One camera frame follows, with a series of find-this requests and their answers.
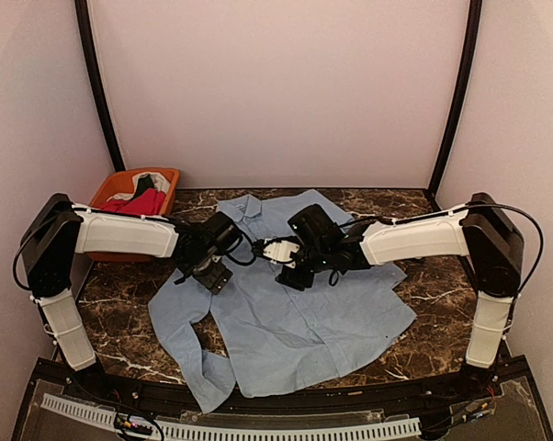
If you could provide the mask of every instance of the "shirt sleeve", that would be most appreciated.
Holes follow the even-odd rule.
[[[230,359],[204,351],[193,330],[209,312],[211,293],[193,278],[175,285],[180,276],[176,270],[169,277],[148,310],[158,340],[178,363],[201,411],[209,413],[230,396],[236,380]]]

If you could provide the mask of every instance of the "black metal frame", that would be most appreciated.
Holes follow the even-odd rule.
[[[435,195],[440,188],[442,177],[444,176],[444,172],[446,171],[446,166],[448,164],[450,151],[452,150],[452,145],[454,144],[454,137],[457,134],[458,122],[460,121],[462,106],[464,105],[464,99],[467,94],[468,79],[470,78],[470,70],[472,69],[475,47],[477,46],[481,7],[482,0],[470,0],[467,30],[465,33],[464,44],[462,46],[462,55],[460,57],[460,66],[458,68],[457,83],[452,97],[452,105],[450,106],[450,112],[448,113],[444,137],[442,138],[442,143],[440,144],[440,151],[438,152],[438,156],[435,160],[432,178],[430,179],[430,184],[427,188],[427,191],[430,193],[432,198],[435,198]]]
[[[83,43],[83,52],[85,53],[86,70],[88,71],[89,79],[91,81],[93,98],[95,100],[96,109],[101,121],[101,128],[103,130],[103,134],[105,135],[111,162],[113,163],[116,171],[122,171],[125,170],[125,165],[123,163],[118,140],[111,122],[105,90],[103,88],[103,81],[101,73],[99,72],[99,63],[96,57],[95,42],[93,40],[93,32],[91,30],[91,18],[89,16],[87,0],[74,0],[74,2],[76,4],[76,17],[78,20],[81,42]],[[462,47],[457,82],[454,89],[454,95],[452,97],[452,105],[450,106],[450,112],[448,113],[444,137],[442,138],[440,150],[435,161],[432,178],[428,188],[425,189],[425,191],[431,195],[434,200],[435,194],[440,187],[442,177],[444,176],[444,172],[446,170],[448,157],[450,156],[450,151],[452,150],[458,122],[460,120],[460,114],[462,112],[462,106],[467,93],[468,79],[470,77],[470,70],[472,68],[472,61],[477,43],[477,35],[479,33],[481,6],[482,0],[470,0],[467,30],[464,38],[464,45]]]
[[[546,410],[525,357],[510,358],[503,355],[497,365],[496,373],[498,379],[494,385],[498,394],[501,383],[510,379],[527,378],[547,439],[553,441],[553,433]],[[68,380],[72,375],[73,371],[62,363],[38,359],[19,409],[12,441],[19,440],[39,379],[64,386],[66,395],[93,400],[74,382]],[[235,390],[217,412],[236,415],[304,415],[382,409],[386,417],[407,413],[410,417],[419,417],[423,426],[429,426],[434,421],[448,415],[449,405],[461,401],[446,399],[446,387],[454,382],[457,375],[457,373],[452,373],[427,379],[362,386],[359,394],[356,394],[356,388],[339,388],[300,390],[289,395],[247,399],[238,390]],[[128,379],[109,374],[106,374],[106,378],[118,391],[122,403],[151,416],[180,417],[181,413],[185,411],[199,412],[197,402],[186,386]],[[430,396],[426,394],[427,391],[431,391],[435,396],[443,396],[443,398]]]
[[[93,31],[91,29],[91,18],[87,0],[74,0],[76,6],[76,19],[78,21],[78,31],[81,36],[83,53],[85,54],[86,71],[89,75],[91,89],[93,89],[93,99],[95,100],[96,111],[101,121],[101,129],[105,136],[109,157],[113,163],[116,172],[122,172],[126,169],[119,149],[118,139],[115,136],[109,107],[105,97],[105,89],[99,71],[99,62],[96,57],[95,41],[93,40]]]

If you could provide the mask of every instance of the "white arm segment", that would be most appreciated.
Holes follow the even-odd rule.
[[[52,336],[58,342],[70,367],[80,370],[95,363],[95,351],[76,309],[73,293],[65,289],[57,296],[35,301],[44,312]]]
[[[499,350],[507,325],[513,297],[496,298],[479,292],[477,311],[467,349],[467,363],[477,368],[489,368]]]
[[[76,211],[83,218],[75,252],[135,253],[155,257],[170,257],[178,233],[170,223],[119,216],[101,212]],[[87,368],[96,362],[95,351],[86,334],[76,308],[73,293],[65,289],[54,297],[35,300],[48,321],[51,334],[60,346],[66,362],[74,370]]]
[[[83,218],[74,250],[78,254],[95,251],[170,257],[175,250],[178,233],[168,222],[93,212],[86,206],[73,206],[78,207],[87,209],[76,211]]]
[[[467,213],[468,210],[456,214],[449,210],[445,216],[401,225],[373,223],[364,232],[360,247],[371,265],[429,255],[468,255],[460,226]]]
[[[364,232],[360,244],[371,265],[383,265],[400,259],[430,255],[468,255],[460,221],[468,211],[447,211],[445,216],[415,220],[401,225],[375,223]],[[467,363],[489,368],[499,349],[513,297],[495,298],[479,293],[477,310],[468,343]]]

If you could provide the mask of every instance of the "shirt collar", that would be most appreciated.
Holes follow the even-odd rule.
[[[253,218],[262,212],[262,202],[252,195],[242,196],[220,203],[220,210],[239,222],[243,218]]]

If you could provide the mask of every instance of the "red cloth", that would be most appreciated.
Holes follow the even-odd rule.
[[[166,193],[148,188],[143,195],[133,200],[110,199],[99,209],[123,214],[160,214]]]

